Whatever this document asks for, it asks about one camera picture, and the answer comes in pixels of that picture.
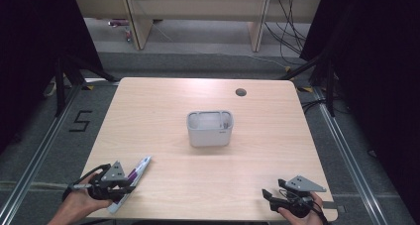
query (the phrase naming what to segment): hand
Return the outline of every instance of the hand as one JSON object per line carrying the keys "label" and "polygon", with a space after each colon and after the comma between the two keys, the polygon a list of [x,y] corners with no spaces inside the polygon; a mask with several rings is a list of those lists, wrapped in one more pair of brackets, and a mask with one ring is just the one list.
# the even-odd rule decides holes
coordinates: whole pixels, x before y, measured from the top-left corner
{"label": "hand", "polygon": [[[88,183],[89,179],[95,174],[91,174],[84,179],[80,184]],[[90,197],[86,189],[80,189],[71,192],[65,201],[61,204],[55,216],[50,221],[49,225],[73,224],[90,213],[106,208],[112,204],[111,200],[96,200]]]}
{"label": "hand", "polygon": [[[315,204],[314,208],[321,212],[322,199],[315,192],[311,192],[311,196],[314,199],[314,202],[320,206],[318,207]],[[287,219],[292,225],[322,225],[321,218],[312,210],[304,218],[298,218],[294,216],[289,210],[282,207],[278,208],[278,213]]]}

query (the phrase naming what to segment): marker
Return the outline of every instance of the marker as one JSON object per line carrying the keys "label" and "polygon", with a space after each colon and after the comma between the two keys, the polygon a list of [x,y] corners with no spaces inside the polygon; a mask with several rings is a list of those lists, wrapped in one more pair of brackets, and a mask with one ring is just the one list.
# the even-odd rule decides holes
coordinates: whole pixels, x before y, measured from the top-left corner
{"label": "marker", "polygon": [[[139,182],[140,178],[143,175],[143,172],[145,171],[146,167],[148,166],[149,162],[151,161],[152,157],[145,157],[143,158],[139,164],[130,172],[129,176],[128,176],[128,180],[131,181],[132,183],[130,184],[130,186],[136,186],[137,183]],[[121,205],[123,205],[123,203],[127,200],[127,198],[130,196],[130,193],[127,193],[124,195],[124,197],[118,201],[118,202],[113,202],[109,207],[108,207],[108,211],[110,213],[115,213],[117,212],[117,210],[121,207]]]}

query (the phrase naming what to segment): pen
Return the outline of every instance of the pen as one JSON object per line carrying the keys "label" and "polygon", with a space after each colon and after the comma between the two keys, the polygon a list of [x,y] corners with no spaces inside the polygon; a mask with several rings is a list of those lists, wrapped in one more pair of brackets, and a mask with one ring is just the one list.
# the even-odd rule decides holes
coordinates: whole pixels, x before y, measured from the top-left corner
{"label": "pen", "polygon": [[[149,162],[151,161],[152,157],[145,157],[143,158],[137,166],[130,172],[128,175],[128,181],[131,181],[132,183],[130,186],[136,186],[139,182],[140,178],[143,175],[143,172],[145,171],[146,167],[148,166]],[[109,207],[108,211],[110,213],[115,213],[117,210],[123,205],[123,203],[127,200],[127,198],[130,196],[130,193],[124,195],[124,197],[117,202],[113,202]]]}

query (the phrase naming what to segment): table top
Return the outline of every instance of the table top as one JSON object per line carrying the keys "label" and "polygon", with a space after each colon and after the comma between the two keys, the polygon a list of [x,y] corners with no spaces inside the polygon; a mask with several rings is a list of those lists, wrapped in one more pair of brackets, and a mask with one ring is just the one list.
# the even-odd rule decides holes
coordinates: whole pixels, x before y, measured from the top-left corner
{"label": "table top", "polygon": [[[245,89],[238,96],[237,89]],[[230,144],[189,144],[191,111],[228,110]],[[205,78],[123,78],[83,174],[120,161],[125,173],[145,156],[152,160],[138,187],[115,214],[91,217],[275,221],[262,189],[274,196],[277,180],[302,175],[327,188],[314,142],[290,81]],[[336,209],[324,209],[328,220]]]}

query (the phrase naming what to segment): gray carpet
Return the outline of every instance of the gray carpet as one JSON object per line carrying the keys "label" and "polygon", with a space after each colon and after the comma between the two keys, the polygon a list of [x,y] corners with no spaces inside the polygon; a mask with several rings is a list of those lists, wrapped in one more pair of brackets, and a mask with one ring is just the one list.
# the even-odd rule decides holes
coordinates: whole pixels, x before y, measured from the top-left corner
{"label": "gray carpet", "polygon": [[[292,68],[296,67],[295,64],[285,62],[281,57],[265,57],[263,60],[247,56],[220,55],[100,54],[100,57],[105,70],[117,77],[277,79],[285,75],[284,67],[267,60],[275,60],[283,65],[290,65]],[[287,60],[303,63],[298,58],[288,58]],[[83,71],[83,74],[86,77],[97,77],[88,71]],[[308,86],[309,75],[310,72],[304,72],[298,75],[293,82],[299,87]],[[81,90],[78,93],[34,184],[65,185],[80,176],[116,88],[117,86],[96,85],[92,90]],[[301,102],[315,99],[313,93],[299,92],[298,95]],[[27,129],[22,132],[22,141],[10,145],[0,156],[0,181],[17,181],[20,178],[53,119],[54,107],[54,97],[43,101],[33,118],[29,120]],[[343,101],[336,101],[335,107],[336,120],[348,144],[353,149],[354,156],[366,175],[383,211],[385,211],[389,224],[414,224],[380,164],[375,158],[368,156],[368,142],[352,115],[341,113],[346,111],[346,104]],[[90,123],[84,132],[70,132],[83,128],[83,125],[74,123],[74,119],[81,110],[90,111],[82,114],[79,118],[90,121]],[[339,218],[333,224],[371,224],[367,210],[319,107],[311,108],[306,113],[306,119],[331,192],[340,208]],[[11,188],[3,184],[0,187],[0,201],[5,201],[10,191]],[[12,224],[46,224],[59,206],[60,197],[61,190],[57,188],[31,188]],[[133,222],[117,221],[117,224]],[[156,223],[156,221],[143,221],[140,224]]]}

